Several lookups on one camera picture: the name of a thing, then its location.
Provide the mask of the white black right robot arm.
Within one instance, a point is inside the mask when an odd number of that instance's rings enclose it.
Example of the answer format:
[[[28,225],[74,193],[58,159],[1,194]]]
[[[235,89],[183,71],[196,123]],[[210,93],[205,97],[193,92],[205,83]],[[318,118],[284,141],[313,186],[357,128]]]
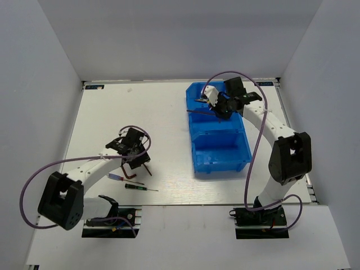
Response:
[[[267,224],[275,216],[273,209],[281,205],[289,189],[312,170],[311,138],[308,133],[298,133],[282,123],[268,109],[265,94],[247,92],[240,77],[225,80],[224,85],[225,94],[213,88],[208,95],[217,117],[240,114],[272,146],[268,163],[270,178],[254,202],[255,220]]]

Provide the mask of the small brown hex key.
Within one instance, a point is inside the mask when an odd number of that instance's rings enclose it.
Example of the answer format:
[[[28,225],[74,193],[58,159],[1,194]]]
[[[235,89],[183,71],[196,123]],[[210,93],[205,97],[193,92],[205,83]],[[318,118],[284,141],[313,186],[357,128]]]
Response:
[[[202,114],[202,115],[210,115],[210,116],[215,116],[217,117],[217,115],[215,113],[212,112],[204,112],[204,111],[197,111],[197,110],[186,110],[188,113],[194,113],[194,114]]]

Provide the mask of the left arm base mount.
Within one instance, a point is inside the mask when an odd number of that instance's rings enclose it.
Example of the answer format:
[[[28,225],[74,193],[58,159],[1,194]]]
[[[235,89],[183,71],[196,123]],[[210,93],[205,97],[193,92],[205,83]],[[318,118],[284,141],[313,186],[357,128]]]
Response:
[[[85,239],[135,239],[141,226],[141,206],[120,206],[118,219],[86,220],[82,229]]]

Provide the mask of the black green handled screwdriver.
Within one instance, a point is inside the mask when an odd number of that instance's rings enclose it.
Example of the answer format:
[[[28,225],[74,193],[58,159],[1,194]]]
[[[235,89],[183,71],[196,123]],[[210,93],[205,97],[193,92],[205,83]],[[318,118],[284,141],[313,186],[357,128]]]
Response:
[[[154,189],[150,189],[150,188],[147,188],[147,187],[143,187],[143,186],[137,186],[137,185],[134,185],[134,184],[125,184],[125,188],[126,189],[130,189],[130,190],[141,190],[141,191],[155,191],[155,192],[158,192],[158,190],[154,190]]]

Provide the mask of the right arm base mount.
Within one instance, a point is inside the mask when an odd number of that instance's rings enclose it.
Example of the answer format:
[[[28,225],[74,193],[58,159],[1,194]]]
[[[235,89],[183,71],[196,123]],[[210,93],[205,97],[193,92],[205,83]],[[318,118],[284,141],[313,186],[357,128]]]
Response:
[[[229,215],[235,220],[238,240],[289,238],[287,220],[282,206],[261,211],[233,208]]]

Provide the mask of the yellow black combination pliers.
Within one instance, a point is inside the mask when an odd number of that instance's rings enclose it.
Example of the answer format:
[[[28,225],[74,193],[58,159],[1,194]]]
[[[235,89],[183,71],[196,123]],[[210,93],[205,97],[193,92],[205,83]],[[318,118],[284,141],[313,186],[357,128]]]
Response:
[[[195,99],[196,102],[209,104],[210,101],[206,96],[201,96],[200,98]]]

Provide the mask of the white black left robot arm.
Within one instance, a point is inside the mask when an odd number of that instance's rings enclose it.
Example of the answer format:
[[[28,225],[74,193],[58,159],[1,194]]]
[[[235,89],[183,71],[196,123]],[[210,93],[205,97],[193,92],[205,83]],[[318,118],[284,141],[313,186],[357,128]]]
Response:
[[[114,224],[120,219],[116,200],[106,196],[86,197],[86,193],[101,178],[124,164],[140,166],[150,160],[149,134],[142,128],[129,125],[118,137],[105,145],[96,156],[68,172],[52,173],[44,188],[38,213],[65,230],[73,229],[81,220]]]

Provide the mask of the blue red handled screwdriver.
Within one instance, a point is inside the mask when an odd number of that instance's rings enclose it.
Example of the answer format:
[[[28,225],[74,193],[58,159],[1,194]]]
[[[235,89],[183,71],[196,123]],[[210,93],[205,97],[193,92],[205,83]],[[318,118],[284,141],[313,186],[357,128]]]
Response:
[[[108,175],[108,178],[112,179],[112,180],[116,180],[116,181],[127,181],[127,182],[132,182],[130,181],[129,179],[126,179],[122,176],[119,176],[117,174],[112,174],[112,173],[109,173]]]

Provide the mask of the blue plastic three-compartment bin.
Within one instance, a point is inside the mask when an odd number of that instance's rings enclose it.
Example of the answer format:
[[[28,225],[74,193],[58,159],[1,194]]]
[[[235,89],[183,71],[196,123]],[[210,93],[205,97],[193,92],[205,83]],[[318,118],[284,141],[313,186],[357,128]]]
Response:
[[[187,110],[210,111],[201,97],[204,82],[194,82],[186,89]],[[193,170],[195,174],[239,172],[251,162],[251,151],[242,117],[234,113],[228,120],[188,112]]]

